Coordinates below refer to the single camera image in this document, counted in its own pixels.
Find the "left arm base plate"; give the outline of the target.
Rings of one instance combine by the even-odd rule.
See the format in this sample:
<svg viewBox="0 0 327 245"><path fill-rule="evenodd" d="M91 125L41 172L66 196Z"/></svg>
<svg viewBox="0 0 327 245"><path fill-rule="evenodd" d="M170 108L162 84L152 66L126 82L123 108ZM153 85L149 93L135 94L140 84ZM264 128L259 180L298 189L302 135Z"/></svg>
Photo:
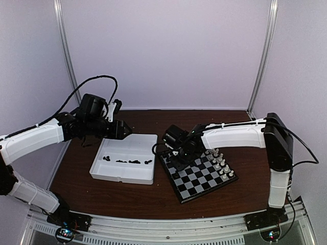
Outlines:
<svg viewBox="0 0 327 245"><path fill-rule="evenodd" d="M70 228L74 231L87 232L91 223L91 216L69 212L68 215L49 214L46 221L48 223Z"/></svg>

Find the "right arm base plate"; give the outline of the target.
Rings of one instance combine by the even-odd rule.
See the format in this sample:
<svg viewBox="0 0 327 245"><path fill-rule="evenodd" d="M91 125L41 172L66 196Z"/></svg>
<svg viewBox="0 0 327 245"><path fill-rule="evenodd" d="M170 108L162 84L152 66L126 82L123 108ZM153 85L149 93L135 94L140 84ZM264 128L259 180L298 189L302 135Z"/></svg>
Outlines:
<svg viewBox="0 0 327 245"><path fill-rule="evenodd" d="M268 211L247 214L244 219L248 231L277 226L289 220L287 214L284 212Z"/></svg>

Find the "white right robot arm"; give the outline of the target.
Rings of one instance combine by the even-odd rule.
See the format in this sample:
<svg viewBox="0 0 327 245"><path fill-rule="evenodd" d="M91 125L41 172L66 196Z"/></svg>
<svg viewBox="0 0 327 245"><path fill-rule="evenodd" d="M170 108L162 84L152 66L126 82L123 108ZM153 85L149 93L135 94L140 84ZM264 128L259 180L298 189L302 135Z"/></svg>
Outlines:
<svg viewBox="0 0 327 245"><path fill-rule="evenodd" d="M173 151L172 162L183 169L206 150L252 147L266 150L270 168L267 210L262 214L266 225L282 216L293 168L293 137L276 113L248 122L198 124L190 132L170 125L162 137Z"/></svg>

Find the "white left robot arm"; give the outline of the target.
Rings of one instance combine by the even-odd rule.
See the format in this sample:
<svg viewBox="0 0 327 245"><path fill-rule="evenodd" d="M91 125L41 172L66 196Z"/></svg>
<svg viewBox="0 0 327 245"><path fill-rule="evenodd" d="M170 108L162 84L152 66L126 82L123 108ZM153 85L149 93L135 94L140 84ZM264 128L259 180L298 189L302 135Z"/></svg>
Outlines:
<svg viewBox="0 0 327 245"><path fill-rule="evenodd" d="M125 139L132 130L123 120L115 118L121 106L118 99L106 102L104 98L85 94L81 104L72 112L56 112L50 119L29 129L1 136L1 195L37 206L53 215L61 226L70 226L74 219L66 201L24 178L13 165L75 138Z"/></svg>

